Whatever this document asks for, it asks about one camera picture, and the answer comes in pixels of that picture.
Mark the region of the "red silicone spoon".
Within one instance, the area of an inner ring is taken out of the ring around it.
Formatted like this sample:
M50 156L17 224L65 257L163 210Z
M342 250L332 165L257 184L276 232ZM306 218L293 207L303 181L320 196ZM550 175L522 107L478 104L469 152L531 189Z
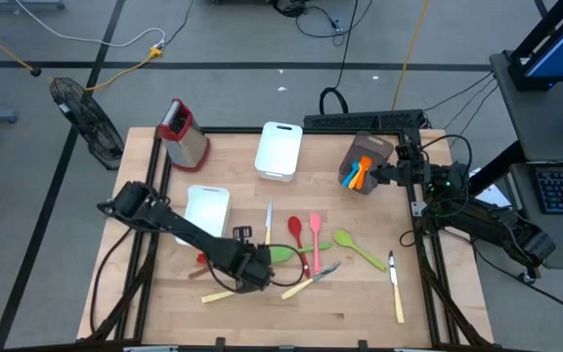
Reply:
M300 256L301 256L302 263L303 263L303 273L304 273L304 275L307 279L310 279L311 274L310 274L310 269L309 269L307 257L305 255L305 253L301 251L301 249L303 248L302 241L301 241L301 231L302 231L301 221L299 220L298 217L291 216L288 219L287 225L288 225L288 230L290 231L290 233L293 235L293 237L296 240L297 249L300 252Z

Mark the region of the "white plastic bin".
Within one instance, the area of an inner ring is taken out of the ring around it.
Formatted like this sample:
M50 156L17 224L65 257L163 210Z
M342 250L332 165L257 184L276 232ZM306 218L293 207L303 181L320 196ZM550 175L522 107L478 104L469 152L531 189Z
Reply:
M303 137L298 125L269 121L262 128L254 167L266 180L293 180Z
M230 192L224 188L193 185L188 188L184 218L215 238L225 236Z

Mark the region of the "blue silicone spatula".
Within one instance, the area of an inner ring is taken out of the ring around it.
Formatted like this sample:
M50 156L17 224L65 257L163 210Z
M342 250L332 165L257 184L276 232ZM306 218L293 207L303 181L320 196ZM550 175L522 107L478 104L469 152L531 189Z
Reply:
M351 189L351 183L354 180L355 176L357 175L357 173L359 172L360 169L360 165L357 161L353 161L351 164L351 171L349 172L349 174L344 178L343 182L342 182L342 186L346 187L348 189Z

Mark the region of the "grey translucent plastic bin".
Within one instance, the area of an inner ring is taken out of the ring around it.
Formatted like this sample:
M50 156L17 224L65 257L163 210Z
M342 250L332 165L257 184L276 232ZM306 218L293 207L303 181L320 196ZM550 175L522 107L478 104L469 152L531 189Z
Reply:
M338 181L342 185L344 178L351 171L353 161L360 162L362 156L368 156L372 159L372 165L366 174L364 186L360 190L349 189L362 195L368 195L378 186L370 172L377 166L384 164L393 151L394 146L390 142L365 131L358 132L340 164Z

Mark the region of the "white paper sheet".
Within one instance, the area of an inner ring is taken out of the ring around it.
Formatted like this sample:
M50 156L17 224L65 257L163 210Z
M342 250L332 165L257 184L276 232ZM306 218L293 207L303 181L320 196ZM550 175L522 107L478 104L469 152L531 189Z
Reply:
M491 184L477 196L469 198L469 207L483 214L499 214L514 210L510 200L496 184Z

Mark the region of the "pink silicone spatula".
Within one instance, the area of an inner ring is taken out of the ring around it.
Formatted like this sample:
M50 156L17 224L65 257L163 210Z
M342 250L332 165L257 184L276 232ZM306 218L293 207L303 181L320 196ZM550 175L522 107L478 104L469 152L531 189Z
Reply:
M310 213L309 226L313 233L314 251L313 251L313 269L314 274L318 275L321 272L320 263L320 230L322 228L321 215L317 212Z

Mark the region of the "black floor fan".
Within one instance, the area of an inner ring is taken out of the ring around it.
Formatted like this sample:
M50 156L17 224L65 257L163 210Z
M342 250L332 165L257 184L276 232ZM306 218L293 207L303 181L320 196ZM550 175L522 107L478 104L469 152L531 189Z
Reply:
M54 78L49 89L60 112L86 141L89 153L106 170L117 170L124 142L91 92L69 77Z

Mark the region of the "black power strip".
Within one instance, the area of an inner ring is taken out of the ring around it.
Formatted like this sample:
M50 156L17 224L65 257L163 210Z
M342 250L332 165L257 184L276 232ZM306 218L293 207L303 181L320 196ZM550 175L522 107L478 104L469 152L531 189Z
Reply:
M382 132L427 128L430 122L423 110L387 110L306 115L303 124L308 128Z

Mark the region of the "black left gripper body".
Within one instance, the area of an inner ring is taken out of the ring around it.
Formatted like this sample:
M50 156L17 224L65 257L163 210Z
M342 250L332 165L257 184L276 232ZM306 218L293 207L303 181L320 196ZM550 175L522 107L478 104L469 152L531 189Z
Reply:
M253 237L250 226L233 227L232 236L236 244L231 247L230 272L237 291L263 290L273 277L270 247L250 242Z

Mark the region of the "green silicone spatula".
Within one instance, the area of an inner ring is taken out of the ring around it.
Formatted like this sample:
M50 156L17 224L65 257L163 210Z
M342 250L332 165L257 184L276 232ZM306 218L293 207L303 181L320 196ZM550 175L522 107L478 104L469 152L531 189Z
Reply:
M271 261L273 263L280 263L290 259L293 255L298 253L305 253L314 251L315 248L312 245L305 246L302 248L295 248L288 245L281 244L271 244L269 246L271 252Z

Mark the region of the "lime green silicone spoon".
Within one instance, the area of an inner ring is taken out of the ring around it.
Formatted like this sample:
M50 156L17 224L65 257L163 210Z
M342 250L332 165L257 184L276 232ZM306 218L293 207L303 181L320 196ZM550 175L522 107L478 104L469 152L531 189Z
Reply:
M334 241L344 247L348 247L356 251L361 257L363 257L367 262L369 262L376 269L386 272L386 265L379 259L369 254L365 250L361 249L352 239L351 235L345 230L334 230L332 235Z

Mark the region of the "dark grey desk cart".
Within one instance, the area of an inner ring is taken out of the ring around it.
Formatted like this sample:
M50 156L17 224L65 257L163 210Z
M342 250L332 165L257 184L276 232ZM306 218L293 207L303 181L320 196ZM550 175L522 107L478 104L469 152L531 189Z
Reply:
M545 212L537 174L563 174L563 82L547 91L519 91L509 72L505 54L490 56L517 141L471 177L470 193L480 194L505 175L511 177L516 204L526 217L546 232L555 250L545 259L548 269L563 269L563 212Z

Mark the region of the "red-trimmed metal box grater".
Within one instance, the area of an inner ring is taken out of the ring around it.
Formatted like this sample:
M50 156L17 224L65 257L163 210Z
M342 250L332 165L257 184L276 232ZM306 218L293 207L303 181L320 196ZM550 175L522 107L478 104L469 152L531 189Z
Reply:
M171 164L182 171L197 172L205 163L211 144L200 130L191 110L173 99L156 133L163 141Z

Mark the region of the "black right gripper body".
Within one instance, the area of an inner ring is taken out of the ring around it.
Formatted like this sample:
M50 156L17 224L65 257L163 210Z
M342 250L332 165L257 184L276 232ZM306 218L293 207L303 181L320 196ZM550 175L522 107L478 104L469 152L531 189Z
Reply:
M395 152L398 160L392 171L392 179L399 186L430 183L430 163L419 144L407 142L397 146Z

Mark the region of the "orange silicone spatula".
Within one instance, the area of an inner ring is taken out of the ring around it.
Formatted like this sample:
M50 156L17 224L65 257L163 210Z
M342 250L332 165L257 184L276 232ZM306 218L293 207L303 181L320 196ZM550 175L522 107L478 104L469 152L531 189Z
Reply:
M364 155L361 157L359 164L363 167L363 169L361 171L358 183L355 187L356 190L360 190L364 186L366 174L372 165L372 159Z

